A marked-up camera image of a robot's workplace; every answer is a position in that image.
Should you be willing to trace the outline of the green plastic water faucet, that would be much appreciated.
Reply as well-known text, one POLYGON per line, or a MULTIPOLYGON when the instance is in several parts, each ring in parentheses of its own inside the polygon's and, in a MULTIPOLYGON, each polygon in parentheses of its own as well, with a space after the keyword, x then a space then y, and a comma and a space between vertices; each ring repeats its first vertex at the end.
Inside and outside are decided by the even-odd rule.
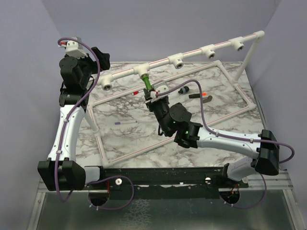
POLYGON ((144 75, 141 76, 141 79, 142 79, 142 81, 143 81, 143 83, 145 85, 146 90, 147 91, 152 90, 152 85, 151 85, 151 83, 149 81, 149 75, 148 74, 144 74, 144 75))

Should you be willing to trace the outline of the white PVC pipe rack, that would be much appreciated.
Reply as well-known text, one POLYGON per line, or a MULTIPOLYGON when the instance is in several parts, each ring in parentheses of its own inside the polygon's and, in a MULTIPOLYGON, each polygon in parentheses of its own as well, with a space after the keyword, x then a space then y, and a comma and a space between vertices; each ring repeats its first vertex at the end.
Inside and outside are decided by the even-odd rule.
MULTIPOLYGON (((258 47, 258 45, 261 42, 264 35, 265 35, 264 31, 257 31, 257 32, 254 32, 252 34, 249 34, 249 35, 246 35, 246 36, 243 36, 243 37, 240 36, 240 37, 229 39, 228 41, 224 41, 224 42, 221 42, 221 43, 202 46, 202 47, 200 47, 196 50, 192 50, 192 51, 189 51, 189 52, 177 53, 177 54, 174 54, 174 55, 170 55, 167 58, 157 60, 157 61, 154 61, 154 62, 151 62, 151 63, 148 63, 148 62, 142 63, 142 64, 139 64, 137 66, 134 66, 133 68, 122 70, 122 71, 117 72, 117 73, 103 74, 98 80, 98 85, 100 85, 103 90, 108 91, 108 90, 112 89, 111 83, 115 80, 130 76, 130 75, 138 75, 140 78, 143 77, 143 75, 149 76, 149 71, 151 69, 158 68, 158 67, 168 65, 168 64, 173 65, 176 69, 179 69, 183 66, 183 60, 184 59, 194 57, 194 56, 197 56, 197 55, 205 55, 208 59, 212 60, 212 58, 214 58, 215 55, 216 55, 215 51, 218 50, 218 49, 231 46, 236 51, 239 51, 239 50, 243 49, 244 42, 254 40, 254 42, 253 42, 252 46, 250 47, 246 57, 244 58, 242 65, 240 66, 237 74, 234 77, 231 77, 231 75, 225 69, 225 67, 223 66, 223 64, 220 60, 216 60, 216 61, 211 61, 208 64, 205 64, 203 66, 200 66, 200 67, 197 67, 197 68, 194 68, 194 69, 191 69, 191 70, 188 70, 188 71, 185 71, 185 72, 182 72, 182 73, 170 76, 170 77, 166 77, 166 78, 163 79, 164 81, 167 82, 167 81, 175 80, 175 79, 184 77, 186 75, 196 73, 196 72, 199 72, 199 71, 211 68, 211 67, 218 67, 222 71, 222 73, 227 77, 228 81, 231 83, 231 85, 234 87, 234 89, 241 95, 243 100, 247 103, 246 107, 244 107, 244 108, 242 108, 238 111, 235 111, 233 113, 227 114, 227 115, 225 115, 225 116, 223 116, 219 119, 213 120, 212 122, 209 122, 209 124, 218 124, 218 123, 225 121, 227 119, 230 119, 230 118, 232 118, 236 115, 240 115, 244 112, 251 111, 251 110, 256 108, 256 104, 253 103, 252 100, 250 100, 250 98, 247 96, 247 94, 245 94, 243 89, 239 86, 238 80, 241 77, 243 70, 245 69, 245 67, 249 63, 254 51, 258 47)), ((120 92, 120 93, 117 93, 115 95, 108 96, 108 97, 105 97, 103 99, 99 99, 99 100, 96 100, 96 101, 90 103, 90 105, 88 106, 90 118, 92 118, 94 123, 96 123, 95 115, 94 115, 94 112, 93 112, 93 107, 100 105, 100 104, 103 104, 103 103, 106 103, 108 101, 120 98, 122 96, 126 96, 130 93, 139 91, 141 89, 142 89, 141 86, 139 86, 137 88, 131 88, 131 89, 126 90, 124 92, 120 92)), ((96 137, 96 141, 97 141, 97 144, 98 144, 98 150, 99 150, 99 152, 102 156, 102 165, 104 167, 111 166, 115 163, 119 163, 121 161, 128 160, 130 158, 136 157, 136 156, 141 155, 143 153, 146 153, 150 150, 153 150, 153 149, 156 149, 160 146, 171 143, 172 140, 173 140, 172 138, 169 138, 167 140, 158 142, 157 144, 154 144, 152 146, 148 146, 145 149, 126 154, 126 155, 124 155, 120 158, 117 158, 117 159, 114 159, 113 161, 111 161, 111 160, 108 159, 107 154, 105 153, 104 146, 103 146, 102 139, 101 139, 101 134, 99 134, 98 137, 96 137)))

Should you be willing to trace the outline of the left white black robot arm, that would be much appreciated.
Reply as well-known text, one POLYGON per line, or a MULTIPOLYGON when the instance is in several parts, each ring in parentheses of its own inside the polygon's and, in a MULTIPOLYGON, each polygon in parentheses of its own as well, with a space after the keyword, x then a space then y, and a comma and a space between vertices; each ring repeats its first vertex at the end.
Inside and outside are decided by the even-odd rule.
POLYGON ((89 183, 93 188, 101 189, 106 183, 99 166, 82 167, 76 162, 76 144, 82 120, 86 119, 94 127, 86 114, 89 79, 98 71, 110 68, 108 53, 102 53, 97 47, 91 50, 98 61, 93 61, 89 55, 81 58, 65 55, 59 62, 63 78, 59 96, 59 127, 47 160, 40 161, 37 167, 49 191, 82 190, 89 183))

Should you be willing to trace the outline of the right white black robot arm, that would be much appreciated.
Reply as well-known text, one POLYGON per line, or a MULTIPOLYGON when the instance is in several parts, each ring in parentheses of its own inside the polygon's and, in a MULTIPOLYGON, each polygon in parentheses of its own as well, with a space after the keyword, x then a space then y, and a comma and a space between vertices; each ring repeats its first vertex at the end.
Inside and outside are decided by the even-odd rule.
POLYGON ((220 176, 223 186, 232 187, 255 173, 278 175, 280 148, 271 131, 264 129, 260 134, 208 131, 202 124, 191 122, 191 113, 181 103, 169 106, 167 96, 151 102, 150 92, 143 91, 146 106, 158 121, 160 136, 174 137, 174 142, 186 149, 214 148, 244 155, 243 159, 224 166, 220 176))

